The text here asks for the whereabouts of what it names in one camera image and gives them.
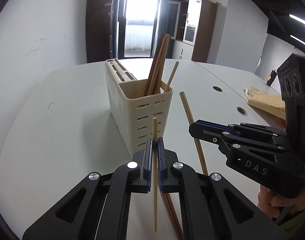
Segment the person's right hand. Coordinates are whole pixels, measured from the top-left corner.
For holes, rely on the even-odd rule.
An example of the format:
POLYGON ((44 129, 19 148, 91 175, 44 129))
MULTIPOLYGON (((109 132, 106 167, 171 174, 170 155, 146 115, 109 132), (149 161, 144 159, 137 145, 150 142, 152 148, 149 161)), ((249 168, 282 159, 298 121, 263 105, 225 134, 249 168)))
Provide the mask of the person's right hand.
POLYGON ((305 188, 298 197, 289 199, 280 194, 274 194, 273 191, 263 185, 260 186, 257 207, 270 219, 277 218, 280 215, 279 207, 289 206, 291 207, 290 213, 305 210, 305 188))

